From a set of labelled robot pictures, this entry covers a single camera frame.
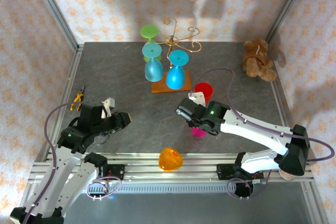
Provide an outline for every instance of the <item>teddy bear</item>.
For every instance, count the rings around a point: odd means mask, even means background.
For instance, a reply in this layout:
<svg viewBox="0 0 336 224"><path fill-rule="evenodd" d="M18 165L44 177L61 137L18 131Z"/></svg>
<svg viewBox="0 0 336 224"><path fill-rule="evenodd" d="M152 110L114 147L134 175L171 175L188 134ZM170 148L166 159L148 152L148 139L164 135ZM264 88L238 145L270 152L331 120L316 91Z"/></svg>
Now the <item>teddy bear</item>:
<svg viewBox="0 0 336 224"><path fill-rule="evenodd" d="M243 70L250 77L260 76L265 81L274 81L277 74L270 69L273 61L267 58L268 44L264 39L249 40L244 43Z"/></svg>

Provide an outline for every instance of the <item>green plastic glass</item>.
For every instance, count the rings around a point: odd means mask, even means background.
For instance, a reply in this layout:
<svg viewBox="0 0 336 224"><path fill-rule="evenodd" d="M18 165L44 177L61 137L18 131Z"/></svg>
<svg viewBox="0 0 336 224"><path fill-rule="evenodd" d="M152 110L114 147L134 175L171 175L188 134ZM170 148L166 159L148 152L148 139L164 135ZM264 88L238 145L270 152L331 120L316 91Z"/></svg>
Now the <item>green plastic glass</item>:
<svg viewBox="0 0 336 224"><path fill-rule="evenodd" d="M155 40L153 39L156 35L158 35L159 29L154 25L145 25L141 27L140 34L142 37L148 39L147 43L155 43ZM147 57L146 55L143 55L143 59L145 62L150 60L150 57ZM156 57L157 60L161 60L161 54Z"/></svg>

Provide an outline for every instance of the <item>floor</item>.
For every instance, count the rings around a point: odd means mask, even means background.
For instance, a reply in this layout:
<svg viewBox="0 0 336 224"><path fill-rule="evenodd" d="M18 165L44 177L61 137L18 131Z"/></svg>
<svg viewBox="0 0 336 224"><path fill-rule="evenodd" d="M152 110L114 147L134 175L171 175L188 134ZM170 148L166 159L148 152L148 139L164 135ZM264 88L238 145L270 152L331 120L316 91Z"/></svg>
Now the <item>floor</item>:
<svg viewBox="0 0 336 224"><path fill-rule="evenodd" d="M70 99L85 84L85 100L103 101L115 98L116 111L127 112L132 123L112 135L101 146L90 146L88 152L97 153L159 153L167 146L181 153L239 153L256 152L265 147L231 134L192 136L185 120L175 114L179 102L187 91L151 93L151 83L144 76L143 42L89 42L85 43ZM164 70L169 70L163 45ZM192 83L205 71L217 67L231 68L236 72L235 84L230 92L232 102L242 113L281 124L270 83L251 78L242 70L244 48L242 43L203 42L202 50L189 53L190 60L184 69L190 71ZM210 73L202 81L214 87L212 100L227 103L226 92L231 76L228 72ZM67 110L62 128L79 113ZM96 137L95 143L104 137Z"/></svg>

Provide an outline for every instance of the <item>pliers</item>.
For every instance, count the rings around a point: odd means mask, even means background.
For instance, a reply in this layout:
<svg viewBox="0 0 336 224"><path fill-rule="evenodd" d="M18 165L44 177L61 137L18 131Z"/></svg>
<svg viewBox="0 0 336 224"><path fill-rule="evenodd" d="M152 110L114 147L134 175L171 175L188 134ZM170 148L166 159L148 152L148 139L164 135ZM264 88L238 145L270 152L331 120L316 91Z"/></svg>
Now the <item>pliers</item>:
<svg viewBox="0 0 336 224"><path fill-rule="evenodd" d="M79 93L77 93L76 98L73 100L73 102L82 102L84 98L84 85L83 87L80 89ZM73 103L70 106L70 110L73 110L73 107L75 106L75 104ZM80 110L80 107L82 106L82 104L79 104L77 107L77 111Z"/></svg>

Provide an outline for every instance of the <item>metal bar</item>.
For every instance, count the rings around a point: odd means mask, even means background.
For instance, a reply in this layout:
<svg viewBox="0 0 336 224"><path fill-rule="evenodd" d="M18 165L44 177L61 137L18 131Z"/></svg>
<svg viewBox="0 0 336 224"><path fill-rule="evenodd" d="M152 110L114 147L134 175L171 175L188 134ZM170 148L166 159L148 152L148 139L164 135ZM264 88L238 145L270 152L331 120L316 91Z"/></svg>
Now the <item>metal bar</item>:
<svg viewBox="0 0 336 224"><path fill-rule="evenodd" d="M177 171L165 173L158 166L158 153L143 154L103 154L108 164L124 164L124 182L131 184L148 183L218 183L217 164L233 164L237 154L182 154L183 166ZM51 160L44 163L34 163L29 182L39 182L48 169ZM77 164L70 177L79 169ZM311 182L313 175L310 165L306 166L305 175L292 182ZM286 182L278 171L270 175L270 182Z"/></svg>
<svg viewBox="0 0 336 224"><path fill-rule="evenodd" d="M170 184L142 184L133 186L131 184L124 184L116 191L117 194L194 194L194 193L226 193L227 183L170 183ZM104 192L104 188L101 186L91 186L89 192ZM230 183L229 191L234 193L236 190L235 183Z"/></svg>
<svg viewBox="0 0 336 224"><path fill-rule="evenodd" d="M65 35L69 45L73 49L73 51L77 51L78 43L73 35L67 21L65 20L62 12L60 11L57 3L55 0L44 0L46 5L48 6L51 14L55 18L56 23L59 25L60 29L62 30L63 34Z"/></svg>
<svg viewBox="0 0 336 224"><path fill-rule="evenodd" d="M283 103L283 99L285 99L285 97L284 95L281 95L283 93L281 83L280 81L274 81L274 82L271 82L271 86L272 86L272 90L273 90L273 93L274 93L274 96L277 102L277 107L279 110L281 122L283 126L288 126L288 119L285 113L286 109L284 108L284 105L283 105L285 104ZM323 208L322 200L319 195L319 191L317 189L317 186L316 186L315 180L313 179L313 174L311 171L309 175L311 176L312 180L302 181L301 188L302 188L304 200L307 205L311 223L313 224L328 223L327 215Z"/></svg>
<svg viewBox="0 0 336 224"><path fill-rule="evenodd" d="M70 64L70 68L67 74L67 79L66 79L66 83L64 85L64 89L63 89L63 95L62 95L62 99L61 99L61 103L66 103L69 100L69 96L70 96L70 92L71 92L71 88L72 88L72 84L73 81L75 79L76 76L76 72L77 72L77 68L78 68L78 64L79 64L79 60L81 57L82 52L81 51L76 51L72 57L72 61ZM57 142L57 137L59 135L60 132L60 128L62 125L62 121L63 121L63 117L65 114L66 108L63 107L61 109L58 110L57 115L56 115L56 120L55 120L55 124L52 128L51 131L51 135L50 135L50 140L53 144L55 144ZM40 162L40 161L45 161L47 159L47 155L49 154L49 145L46 144L42 150L41 150L41 158L37 159L36 161Z"/></svg>
<svg viewBox="0 0 336 224"><path fill-rule="evenodd" d="M282 22L285 20L287 14L289 13L291 7L293 6L295 0L286 0L284 6L282 7L279 15L277 16L277 18L275 19L274 24L272 25L265 41L267 43L271 43L272 40L274 39L274 36L276 35L276 33L278 32L278 30L280 29L280 26L282 24Z"/></svg>

